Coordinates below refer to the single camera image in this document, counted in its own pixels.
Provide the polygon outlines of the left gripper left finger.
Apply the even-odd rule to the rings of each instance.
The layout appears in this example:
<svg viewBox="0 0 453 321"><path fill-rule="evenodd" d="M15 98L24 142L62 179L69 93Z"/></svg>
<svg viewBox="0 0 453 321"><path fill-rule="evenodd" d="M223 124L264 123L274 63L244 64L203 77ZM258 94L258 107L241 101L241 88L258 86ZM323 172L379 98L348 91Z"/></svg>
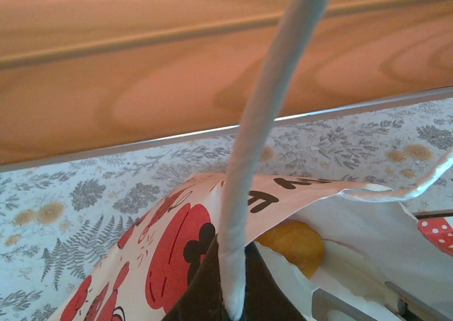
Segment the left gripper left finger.
<svg viewBox="0 0 453 321"><path fill-rule="evenodd" d="M166 320L220 321L222 311L218 242L214 238L187 291L166 314Z"/></svg>

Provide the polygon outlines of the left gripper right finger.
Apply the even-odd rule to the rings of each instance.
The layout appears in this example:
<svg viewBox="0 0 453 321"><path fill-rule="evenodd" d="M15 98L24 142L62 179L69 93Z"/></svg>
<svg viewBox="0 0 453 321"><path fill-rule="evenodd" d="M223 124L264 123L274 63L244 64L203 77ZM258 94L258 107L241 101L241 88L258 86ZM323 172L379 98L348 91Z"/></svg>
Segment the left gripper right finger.
<svg viewBox="0 0 453 321"><path fill-rule="evenodd" d="M277 286L254 243L246 246L245 255L246 295L243 320L305 320Z"/></svg>

